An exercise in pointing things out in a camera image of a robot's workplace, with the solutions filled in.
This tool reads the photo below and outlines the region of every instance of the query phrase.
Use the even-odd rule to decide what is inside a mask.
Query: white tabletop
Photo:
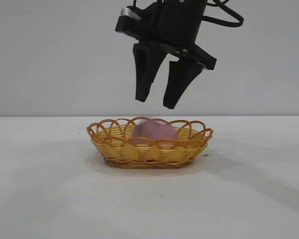
[[[107,166],[105,118],[0,118],[0,239],[299,239],[299,117],[164,117],[215,130],[177,170]]]

